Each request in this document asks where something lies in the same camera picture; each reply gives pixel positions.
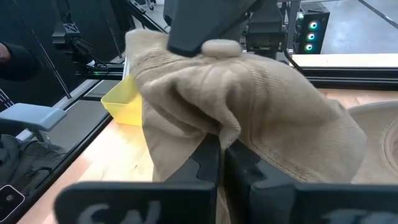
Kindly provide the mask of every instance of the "black sleeve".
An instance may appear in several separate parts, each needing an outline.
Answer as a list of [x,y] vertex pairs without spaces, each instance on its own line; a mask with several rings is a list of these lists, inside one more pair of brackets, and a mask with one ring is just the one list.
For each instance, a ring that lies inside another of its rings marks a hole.
[[10,52],[10,60],[0,63],[0,78],[23,82],[39,73],[40,63],[30,50],[14,44],[2,44]]

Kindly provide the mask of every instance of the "yellow plastic bin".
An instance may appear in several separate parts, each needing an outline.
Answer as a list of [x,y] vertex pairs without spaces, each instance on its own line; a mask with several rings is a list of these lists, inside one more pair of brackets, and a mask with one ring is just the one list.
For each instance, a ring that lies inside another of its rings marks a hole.
[[101,99],[115,122],[142,126],[142,99],[134,85],[133,76],[127,76]]

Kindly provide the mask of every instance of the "green led light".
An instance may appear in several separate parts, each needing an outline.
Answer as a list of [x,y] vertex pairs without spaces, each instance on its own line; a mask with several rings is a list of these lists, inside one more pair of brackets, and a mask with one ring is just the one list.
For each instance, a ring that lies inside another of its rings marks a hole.
[[307,45],[305,46],[305,51],[306,51],[306,52],[311,52],[312,49],[313,49],[312,44],[307,44]]
[[315,34],[310,33],[307,35],[307,41],[314,41],[315,40]]
[[310,30],[316,30],[318,28],[318,23],[316,21],[312,21],[310,22],[310,24],[308,25],[308,28]]

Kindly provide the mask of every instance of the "person's hand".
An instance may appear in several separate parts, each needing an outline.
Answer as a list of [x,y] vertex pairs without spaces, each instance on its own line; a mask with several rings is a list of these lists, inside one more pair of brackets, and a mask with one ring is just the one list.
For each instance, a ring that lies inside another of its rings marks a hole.
[[7,47],[0,43],[0,63],[7,62],[10,60],[10,52],[8,51]]

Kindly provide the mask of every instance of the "wooden table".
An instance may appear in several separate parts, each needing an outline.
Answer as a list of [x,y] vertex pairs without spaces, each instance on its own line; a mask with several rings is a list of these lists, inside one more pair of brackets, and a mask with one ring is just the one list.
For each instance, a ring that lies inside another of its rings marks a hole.
[[[392,55],[298,55],[301,66],[398,67]],[[320,90],[345,107],[398,99],[398,92],[362,90]],[[46,191],[18,224],[55,224],[52,205],[66,186],[79,181],[151,181],[153,163],[141,128],[112,121],[77,160]]]

